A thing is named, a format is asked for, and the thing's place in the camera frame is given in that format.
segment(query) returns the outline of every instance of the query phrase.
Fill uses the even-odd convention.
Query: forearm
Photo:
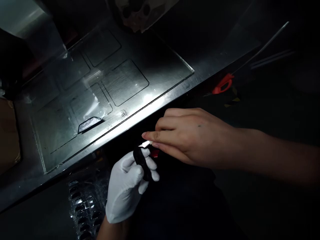
[[[127,238],[129,230],[129,221],[127,219],[120,223],[111,224],[108,222],[106,216],[104,216],[101,224],[97,240],[124,240]]]
[[[318,184],[320,148],[271,137],[261,131],[242,129],[241,152],[234,167],[298,184]]]

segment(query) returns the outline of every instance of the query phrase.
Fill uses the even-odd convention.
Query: scissor handle
[[[224,78],[218,83],[218,85],[212,90],[212,94],[219,94],[227,91],[232,85],[233,78],[234,76],[231,73],[225,75]],[[228,84],[227,87],[222,90],[222,87],[226,84]]]

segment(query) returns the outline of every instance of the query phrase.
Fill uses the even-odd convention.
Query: cardboard box
[[[21,160],[13,103],[0,99],[0,174]]]

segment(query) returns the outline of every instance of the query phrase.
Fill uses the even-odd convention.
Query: small black object
[[[136,161],[137,165],[140,165],[144,171],[143,180],[150,182],[153,181],[151,176],[151,171],[147,166],[146,159],[143,156],[143,153],[141,151],[141,147],[135,147],[133,150],[133,157]]]

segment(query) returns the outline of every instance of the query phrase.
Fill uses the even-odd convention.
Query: bare hand
[[[167,109],[154,132],[142,137],[180,161],[201,167],[228,168],[242,150],[244,129],[234,128],[200,108]]]

